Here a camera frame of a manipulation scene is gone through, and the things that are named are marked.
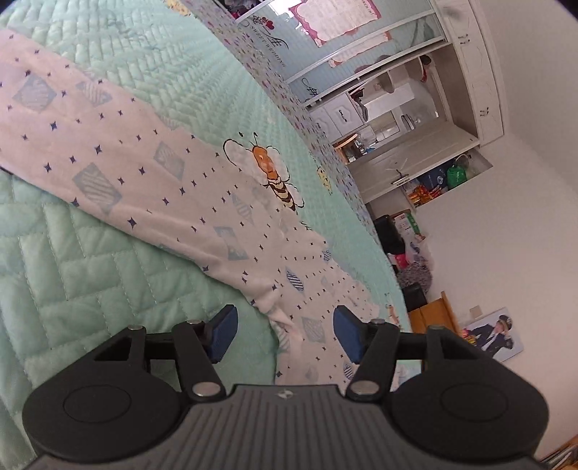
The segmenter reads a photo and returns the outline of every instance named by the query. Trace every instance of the poster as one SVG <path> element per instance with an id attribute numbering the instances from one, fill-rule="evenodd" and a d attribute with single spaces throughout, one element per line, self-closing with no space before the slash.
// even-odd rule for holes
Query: poster
<path id="1" fill-rule="evenodd" d="M 339 54 L 331 57 L 329 59 L 329 66 L 331 68 L 335 68 L 340 64 L 343 64 L 346 60 L 349 60 L 355 57 L 366 50 L 371 49 L 372 47 L 378 46 L 379 44 L 383 44 L 391 39 L 391 35 L 388 31 L 381 33 L 379 36 L 375 36 L 373 38 L 369 38 L 363 41 L 361 44 L 357 46 L 350 47 L 349 49 L 340 52 Z"/>
<path id="2" fill-rule="evenodd" d="M 307 0 L 289 10 L 318 47 L 381 18 L 372 0 Z"/>
<path id="3" fill-rule="evenodd" d="M 462 337 L 499 362 L 524 350 L 520 335 L 506 308 L 468 325 L 462 330 Z"/>

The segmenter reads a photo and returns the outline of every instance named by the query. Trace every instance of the metal screw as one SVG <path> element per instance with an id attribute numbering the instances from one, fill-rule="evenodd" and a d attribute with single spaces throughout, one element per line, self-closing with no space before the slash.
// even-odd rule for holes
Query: metal screw
<path id="1" fill-rule="evenodd" d="M 196 396 L 215 396 L 220 391 L 221 386 L 215 382 L 199 382 L 192 387 L 192 392 Z"/>
<path id="2" fill-rule="evenodd" d="M 349 388 L 356 395 L 375 395 L 379 392 L 379 385 L 371 380 L 358 380 L 351 384 Z"/>

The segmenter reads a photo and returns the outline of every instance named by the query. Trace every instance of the framed photo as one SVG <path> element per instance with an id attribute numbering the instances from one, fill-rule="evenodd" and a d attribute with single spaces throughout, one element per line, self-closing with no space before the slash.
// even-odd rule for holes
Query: framed photo
<path id="1" fill-rule="evenodd" d="M 499 362 L 506 361 L 524 350 L 507 308 L 466 326 L 462 330 L 462 337 Z"/>

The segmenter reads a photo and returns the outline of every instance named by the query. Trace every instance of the drawer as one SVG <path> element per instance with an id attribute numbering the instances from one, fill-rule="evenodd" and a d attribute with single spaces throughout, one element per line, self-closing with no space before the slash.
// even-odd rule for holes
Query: drawer
<path id="1" fill-rule="evenodd" d="M 315 108 L 309 113 L 309 115 L 311 116 L 311 119 L 313 119 L 313 122 L 324 132 L 329 142 L 334 142 L 341 138 L 342 133 L 337 129 L 325 108 Z"/>
<path id="2" fill-rule="evenodd" d="M 472 83 L 472 107 L 481 144 L 489 144 L 504 134 L 498 91 L 493 76 Z"/>
<path id="3" fill-rule="evenodd" d="M 342 94 L 323 106 L 342 136 L 363 126 L 364 122 L 347 94 Z"/>

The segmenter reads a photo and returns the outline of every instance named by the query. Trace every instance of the pink framed certificate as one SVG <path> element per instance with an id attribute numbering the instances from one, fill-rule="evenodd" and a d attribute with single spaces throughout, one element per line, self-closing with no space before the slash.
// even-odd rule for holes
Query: pink framed certificate
<path id="1" fill-rule="evenodd" d="M 289 10 L 318 47 L 381 18 L 372 0 L 306 0 Z"/>

